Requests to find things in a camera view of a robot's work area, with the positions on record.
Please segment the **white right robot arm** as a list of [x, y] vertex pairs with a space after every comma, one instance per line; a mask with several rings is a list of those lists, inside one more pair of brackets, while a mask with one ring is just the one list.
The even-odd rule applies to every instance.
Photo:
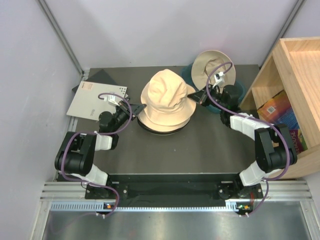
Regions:
[[238, 131], [254, 141], [255, 161], [235, 178], [233, 192], [245, 198], [252, 186], [278, 171], [286, 172], [289, 166], [297, 163], [297, 153], [284, 124], [273, 125], [239, 108], [239, 91], [234, 85], [226, 85], [223, 90], [209, 85], [187, 96], [197, 104], [212, 105], [220, 109], [220, 120], [228, 128]]

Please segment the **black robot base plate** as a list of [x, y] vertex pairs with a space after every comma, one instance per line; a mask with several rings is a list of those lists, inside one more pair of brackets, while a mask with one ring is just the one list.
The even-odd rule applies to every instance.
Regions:
[[260, 184], [242, 189], [237, 173], [111, 174], [107, 186], [119, 196], [119, 207], [222, 207], [225, 201], [263, 198]]

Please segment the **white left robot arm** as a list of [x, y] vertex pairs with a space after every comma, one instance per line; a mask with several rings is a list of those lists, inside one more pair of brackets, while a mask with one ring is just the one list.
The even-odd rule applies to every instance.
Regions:
[[114, 191], [108, 183], [109, 175], [94, 165], [97, 151], [114, 150], [119, 141], [120, 128], [134, 120], [146, 104], [126, 104], [121, 101], [115, 113], [102, 112], [98, 117], [99, 130], [93, 134], [68, 131], [55, 158], [55, 169], [64, 169], [66, 174], [77, 177], [91, 185], [96, 184], [96, 192], [102, 198], [109, 198]]

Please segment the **tan black hat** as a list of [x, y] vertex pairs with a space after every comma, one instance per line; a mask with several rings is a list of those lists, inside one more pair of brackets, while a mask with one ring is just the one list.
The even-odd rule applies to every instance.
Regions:
[[216, 83], [215, 75], [223, 72], [223, 81], [218, 84], [221, 89], [226, 85], [234, 85], [236, 82], [236, 69], [233, 62], [226, 54], [218, 50], [207, 50], [200, 53], [191, 68], [191, 78], [195, 87], [198, 90], [204, 89], [212, 71], [225, 63], [226, 65], [218, 68], [209, 81], [211, 85], [214, 85]]

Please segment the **beige black reversible hat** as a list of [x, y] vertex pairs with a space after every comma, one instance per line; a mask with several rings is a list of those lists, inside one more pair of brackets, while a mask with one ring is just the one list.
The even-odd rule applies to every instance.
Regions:
[[147, 116], [153, 123], [173, 126], [191, 118], [197, 104], [188, 98], [195, 93], [182, 77], [169, 69], [157, 72], [145, 85], [140, 100], [146, 108], [138, 115]]

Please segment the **cream bucket hat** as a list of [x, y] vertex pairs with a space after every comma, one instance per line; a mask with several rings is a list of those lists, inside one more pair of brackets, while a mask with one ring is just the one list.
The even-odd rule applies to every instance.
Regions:
[[156, 124], [152, 122], [146, 115], [139, 116], [138, 120], [149, 130], [153, 132], [159, 132], [159, 133], [169, 133], [169, 132], [174, 132], [178, 131], [182, 128], [184, 128], [189, 122], [190, 118], [187, 120], [183, 121], [182, 123], [178, 123], [176, 125], [161, 125], [161, 124]]

